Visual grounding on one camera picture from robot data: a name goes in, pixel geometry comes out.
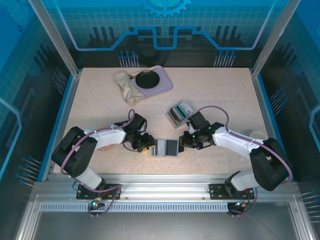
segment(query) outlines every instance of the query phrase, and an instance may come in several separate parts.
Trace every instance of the crumpled towel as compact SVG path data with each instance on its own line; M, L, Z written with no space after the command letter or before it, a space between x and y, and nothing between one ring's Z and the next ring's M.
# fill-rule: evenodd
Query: crumpled towel
M115 82L119 85L124 100L130 105L136 105L141 100L145 99L143 95L135 85L131 82L131 79L124 71L117 73L114 76Z

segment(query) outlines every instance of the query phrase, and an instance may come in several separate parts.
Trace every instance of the speckled tabletop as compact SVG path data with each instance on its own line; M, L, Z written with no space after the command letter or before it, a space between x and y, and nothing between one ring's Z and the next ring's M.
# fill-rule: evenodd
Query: speckled tabletop
M128 119L128 105L114 75L133 73L142 68L84 68L76 90L65 133L78 126L95 130ZM166 118L167 110L187 100L194 110L207 105L224 108L229 128L241 134L253 131L267 134L248 68L165 68L173 89L138 102L134 110L147 119L147 132L156 139L178 139L188 127L174 129ZM202 111L213 124L225 124L218 109ZM90 166L99 174L232 174L251 167L249 159L219 146L203 150L186 148L179 157L151 157L136 153L121 144L108 151L95 151ZM55 166L54 172L60 172Z

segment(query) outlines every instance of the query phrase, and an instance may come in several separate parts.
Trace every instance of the blue glass wall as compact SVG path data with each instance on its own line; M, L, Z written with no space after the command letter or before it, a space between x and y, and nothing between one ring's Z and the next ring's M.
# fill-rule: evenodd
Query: blue glass wall
M44 1L80 68L252 67L286 3Z
M320 2L302 0L261 77L302 192L320 191Z
M0 233L13 239L70 74L28 1L0 0L0 23Z

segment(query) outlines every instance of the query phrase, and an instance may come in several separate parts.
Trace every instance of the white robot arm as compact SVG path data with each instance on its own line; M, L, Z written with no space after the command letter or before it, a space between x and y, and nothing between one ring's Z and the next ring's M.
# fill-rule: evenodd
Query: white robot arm
M129 142L134 150L144 152L156 144L155 139L146 133L146 126L147 120L134 113L129 122L118 122L94 132L73 127L53 151L51 159L89 189L102 191L105 189L105 181L89 167L94 151L109 145ZM81 139L84 140L66 159Z
M273 191L289 176L290 162L275 139L253 139L229 130L221 123L211 125L200 112L189 117L188 121L189 132L185 131L179 138L180 152L184 151L184 147L201 150L215 145L230 149L251 161L252 169L238 171L225 181L230 195L255 187ZM284 163L266 149L271 149Z

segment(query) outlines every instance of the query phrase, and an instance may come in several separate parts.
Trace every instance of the small box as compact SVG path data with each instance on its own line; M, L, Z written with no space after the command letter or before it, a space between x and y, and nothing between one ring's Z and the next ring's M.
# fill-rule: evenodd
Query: small box
M151 148L152 157L178 157L179 142L177 139L156 139Z
M165 114L175 129L181 127L194 114L193 108L183 100L171 107Z

